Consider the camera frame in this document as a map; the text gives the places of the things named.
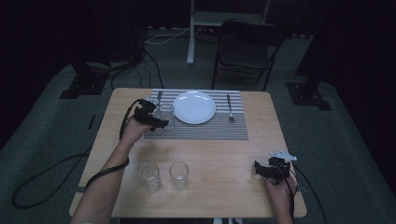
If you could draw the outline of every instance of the drinking glass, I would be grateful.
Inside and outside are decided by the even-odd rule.
[[[153,162],[143,164],[139,170],[143,186],[148,191],[156,191],[161,187],[160,169]]]
[[[171,104],[160,105],[160,119],[169,120],[163,129],[172,131],[175,128],[175,108]]]
[[[156,107],[155,107],[155,109],[154,109],[154,111],[152,112],[152,116],[154,117],[154,118],[156,118],[156,119],[159,119],[160,118],[160,113],[157,113],[157,111],[159,110],[158,109],[158,99],[157,98],[153,98],[153,97],[151,97],[151,96],[147,96],[146,97],[146,100],[147,101],[150,101],[150,102],[152,102]]]
[[[169,168],[174,189],[185,189],[189,185],[189,166],[183,161],[177,161]]]

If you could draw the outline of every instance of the table leg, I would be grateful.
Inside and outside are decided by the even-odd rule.
[[[194,37],[194,0],[191,0],[191,14],[190,14],[190,42],[189,42],[189,52],[187,54],[187,64],[194,64],[194,51],[195,51],[195,37]]]

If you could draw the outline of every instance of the chair backrest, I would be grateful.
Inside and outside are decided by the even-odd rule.
[[[227,20],[219,28],[219,38],[234,36],[252,44],[279,48],[286,36],[282,29],[267,23]]]

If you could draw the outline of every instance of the black curtain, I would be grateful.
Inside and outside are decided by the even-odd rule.
[[[394,18],[392,0],[334,0],[297,75],[334,85],[396,195]]]
[[[91,1],[0,1],[0,149],[52,77],[75,61],[107,63]]]
[[[189,0],[129,0],[134,21],[154,28],[190,26]],[[290,35],[314,35],[331,0],[272,0],[267,22],[282,26]],[[261,0],[195,0],[196,10],[262,13]]]

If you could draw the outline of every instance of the chair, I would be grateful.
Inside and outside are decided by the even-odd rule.
[[[212,77],[212,90],[220,68],[239,70],[267,76],[265,91],[274,65],[276,53],[284,42],[284,32],[272,24],[228,20],[219,28],[219,45]]]

